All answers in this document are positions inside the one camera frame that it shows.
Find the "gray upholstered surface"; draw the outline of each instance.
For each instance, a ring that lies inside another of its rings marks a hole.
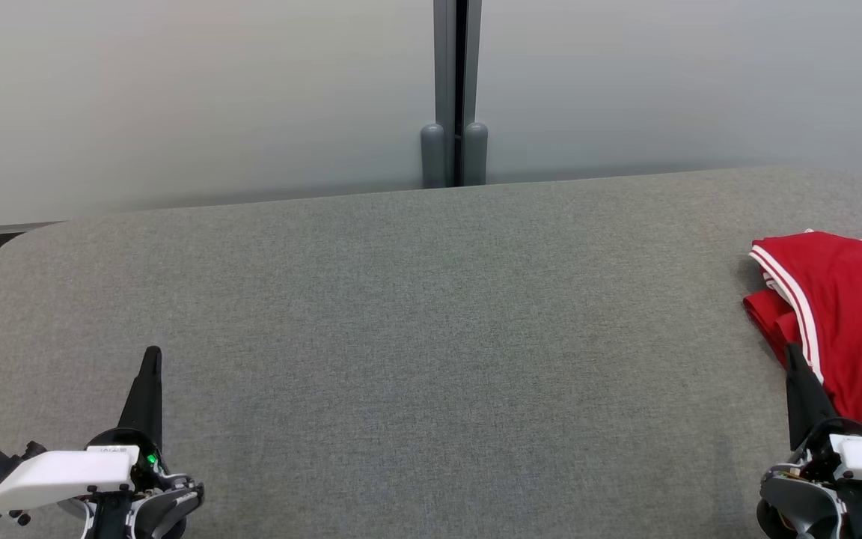
[[[165,454],[208,488],[189,538],[756,537],[788,448],[745,253],[805,228],[862,236],[862,180],[749,168],[49,226],[0,250],[0,448],[114,425],[158,344]],[[50,509],[24,532],[75,529]]]

